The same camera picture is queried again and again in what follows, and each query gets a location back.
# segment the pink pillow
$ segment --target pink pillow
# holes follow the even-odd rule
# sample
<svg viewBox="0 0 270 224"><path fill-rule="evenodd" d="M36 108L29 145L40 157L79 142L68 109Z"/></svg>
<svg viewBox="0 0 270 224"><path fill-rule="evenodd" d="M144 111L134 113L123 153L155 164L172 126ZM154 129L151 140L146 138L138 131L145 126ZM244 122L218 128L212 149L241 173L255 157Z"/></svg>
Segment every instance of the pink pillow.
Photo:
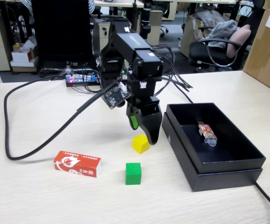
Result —
<svg viewBox="0 0 270 224"><path fill-rule="evenodd" d="M248 39L248 37L251 35L251 30L249 30L249 28L250 25L243 26L234 34L232 34L229 40L243 45ZM232 44L228 44L226 55L228 58L233 58L235 56L235 48Z"/></svg>

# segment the robotic arm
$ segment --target robotic arm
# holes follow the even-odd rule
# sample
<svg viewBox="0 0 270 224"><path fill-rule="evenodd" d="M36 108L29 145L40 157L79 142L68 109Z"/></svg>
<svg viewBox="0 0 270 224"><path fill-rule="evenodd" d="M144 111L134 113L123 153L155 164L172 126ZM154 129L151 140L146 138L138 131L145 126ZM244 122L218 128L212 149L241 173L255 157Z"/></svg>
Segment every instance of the robotic arm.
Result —
<svg viewBox="0 0 270 224"><path fill-rule="evenodd" d="M132 129L141 127L148 141L158 141L162 113L159 100L154 97L157 81L161 81L163 62L155 56L152 48L137 33L129 31L124 18L113 19L110 24L109 42L101 51L101 86L106 88L118 81L124 60L132 64L132 74L127 77L126 115Z"/></svg>

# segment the yellow cube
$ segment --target yellow cube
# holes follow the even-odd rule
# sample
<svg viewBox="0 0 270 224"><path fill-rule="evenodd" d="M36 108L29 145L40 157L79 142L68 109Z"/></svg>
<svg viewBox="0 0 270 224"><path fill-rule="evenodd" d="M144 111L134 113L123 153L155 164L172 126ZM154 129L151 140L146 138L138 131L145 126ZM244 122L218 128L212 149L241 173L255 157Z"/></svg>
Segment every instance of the yellow cube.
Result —
<svg viewBox="0 0 270 224"><path fill-rule="evenodd" d="M140 134L133 138L133 149L135 149L138 153L143 153L149 149L149 142L147 137L144 134Z"/></svg>

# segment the circuit board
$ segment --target circuit board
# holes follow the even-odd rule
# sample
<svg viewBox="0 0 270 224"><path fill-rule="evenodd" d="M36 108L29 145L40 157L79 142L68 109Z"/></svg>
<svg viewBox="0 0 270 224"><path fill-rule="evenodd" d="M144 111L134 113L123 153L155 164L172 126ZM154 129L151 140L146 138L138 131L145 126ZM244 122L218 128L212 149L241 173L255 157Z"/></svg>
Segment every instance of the circuit board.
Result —
<svg viewBox="0 0 270 224"><path fill-rule="evenodd" d="M126 89L126 86L122 82L120 82L117 83L117 85L114 86L112 89L107 91L102 96L102 99L111 109L113 109L130 96L131 93Z"/></svg>

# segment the chair armrest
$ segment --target chair armrest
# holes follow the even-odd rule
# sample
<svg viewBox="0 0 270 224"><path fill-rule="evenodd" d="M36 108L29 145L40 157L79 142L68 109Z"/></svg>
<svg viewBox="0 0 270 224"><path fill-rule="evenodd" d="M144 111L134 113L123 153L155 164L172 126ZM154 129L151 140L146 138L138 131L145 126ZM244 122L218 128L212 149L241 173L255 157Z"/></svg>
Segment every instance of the chair armrest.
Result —
<svg viewBox="0 0 270 224"><path fill-rule="evenodd" d="M208 38L208 39L202 39L201 42L202 43L205 43L205 45L208 45L209 42L212 42L212 41L217 41L217 42L224 42L224 43L230 43L234 46L234 48L236 50L238 50L239 48L241 48L241 45L236 43L236 42L233 42L233 41L229 41L229 40L224 40L224 39L217 39L217 38Z"/></svg>
<svg viewBox="0 0 270 224"><path fill-rule="evenodd" d="M202 32L204 31L204 29L213 29L215 27L212 26L203 26L203 27L198 27L198 29L200 29Z"/></svg>
<svg viewBox="0 0 270 224"><path fill-rule="evenodd" d="M242 7L244 7L244 6L245 6L245 7L250 7L250 8L252 9L252 11L253 11L253 9L254 9L254 7L248 6L248 5L242 5L242 6L241 6L241 9L242 9Z"/></svg>

